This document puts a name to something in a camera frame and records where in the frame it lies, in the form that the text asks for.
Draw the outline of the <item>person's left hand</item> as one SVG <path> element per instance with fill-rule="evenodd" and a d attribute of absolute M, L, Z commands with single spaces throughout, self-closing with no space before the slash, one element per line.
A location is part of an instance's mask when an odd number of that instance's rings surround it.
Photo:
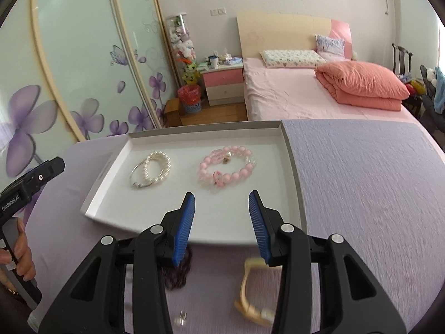
<path fill-rule="evenodd" d="M 14 255 L 18 259 L 17 273 L 24 281 L 30 281 L 35 277 L 35 265 L 32 258 L 32 251 L 29 248 L 25 232 L 25 225 L 20 218 L 16 219 L 18 238 L 14 246 Z M 12 261 L 11 254 L 1 249 L 1 265 L 9 265 Z M 16 287 L 1 270 L 1 284 L 12 293 L 18 293 Z"/>

